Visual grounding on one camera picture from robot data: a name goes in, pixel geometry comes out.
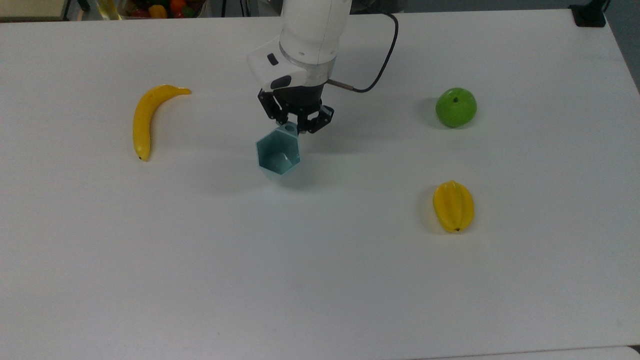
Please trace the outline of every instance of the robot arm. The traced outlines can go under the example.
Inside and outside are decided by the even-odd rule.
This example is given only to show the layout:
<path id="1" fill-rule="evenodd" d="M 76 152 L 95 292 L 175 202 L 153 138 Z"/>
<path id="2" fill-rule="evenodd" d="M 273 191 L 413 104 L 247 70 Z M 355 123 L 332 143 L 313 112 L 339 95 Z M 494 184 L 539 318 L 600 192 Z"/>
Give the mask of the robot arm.
<path id="1" fill-rule="evenodd" d="M 282 125 L 295 114 L 299 133 L 315 133 L 331 122 L 333 109 L 320 97 L 350 9 L 351 0 L 285 0 L 281 34 L 247 56 L 269 118 Z"/>

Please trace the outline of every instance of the banana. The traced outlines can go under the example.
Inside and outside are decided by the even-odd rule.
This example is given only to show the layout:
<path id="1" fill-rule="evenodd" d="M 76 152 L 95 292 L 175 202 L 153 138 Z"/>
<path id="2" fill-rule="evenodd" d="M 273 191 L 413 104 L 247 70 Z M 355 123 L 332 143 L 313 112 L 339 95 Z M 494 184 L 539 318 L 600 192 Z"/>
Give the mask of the banana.
<path id="1" fill-rule="evenodd" d="M 441 184 L 433 194 L 433 209 L 440 225 L 450 233 L 464 230 L 474 219 L 474 200 L 464 187 L 453 180 Z"/>
<path id="2" fill-rule="evenodd" d="M 142 161 L 151 152 L 151 118 L 163 102 L 178 95 L 189 95 L 191 90 L 173 85 L 158 85 L 142 95 L 133 115 L 133 147 Z"/>

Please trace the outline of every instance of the hexagonal cup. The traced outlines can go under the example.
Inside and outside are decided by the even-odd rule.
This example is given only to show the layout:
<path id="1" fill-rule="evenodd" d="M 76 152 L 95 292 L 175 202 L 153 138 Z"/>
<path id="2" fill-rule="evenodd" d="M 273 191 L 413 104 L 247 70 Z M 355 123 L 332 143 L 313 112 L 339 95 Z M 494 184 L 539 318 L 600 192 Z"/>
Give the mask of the hexagonal cup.
<path id="1" fill-rule="evenodd" d="M 284 175 L 300 163 L 298 127 L 292 122 L 278 127 L 255 143 L 258 165 L 278 175 Z"/>

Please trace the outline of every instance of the green apple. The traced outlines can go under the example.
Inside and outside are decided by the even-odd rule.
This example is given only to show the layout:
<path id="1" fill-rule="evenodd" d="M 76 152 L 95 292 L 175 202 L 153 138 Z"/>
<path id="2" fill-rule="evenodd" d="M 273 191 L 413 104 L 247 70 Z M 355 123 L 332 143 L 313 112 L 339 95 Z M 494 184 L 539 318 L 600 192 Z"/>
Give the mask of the green apple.
<path id="1" fill-rule="evenodd" d="M 436 103 L 436 114 L 449 127 L 458 127 L 470 122 L 476 115 L 476 98 L 463 88 L 448 89 Z"/>

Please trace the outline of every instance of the fruit basket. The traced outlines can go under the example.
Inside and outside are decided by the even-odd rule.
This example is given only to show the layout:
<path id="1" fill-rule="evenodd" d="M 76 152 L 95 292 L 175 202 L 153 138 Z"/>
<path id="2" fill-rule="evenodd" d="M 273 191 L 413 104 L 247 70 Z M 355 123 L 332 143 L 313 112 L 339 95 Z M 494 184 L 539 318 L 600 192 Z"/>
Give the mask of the fruit basket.
<path id="1" fill-rule="evenodd" d="M 118 3 L 118 13 L 121 18 L 133 19 L 164 19 L 164 17 L 153 17 L 149 14 L 149 8 L 159 5 L 164 8 L 166 18 L 190 18 L 204 17 L 208 0 L 120 0 Z M 184 9 L 180 14 L 173 10 Z"/>

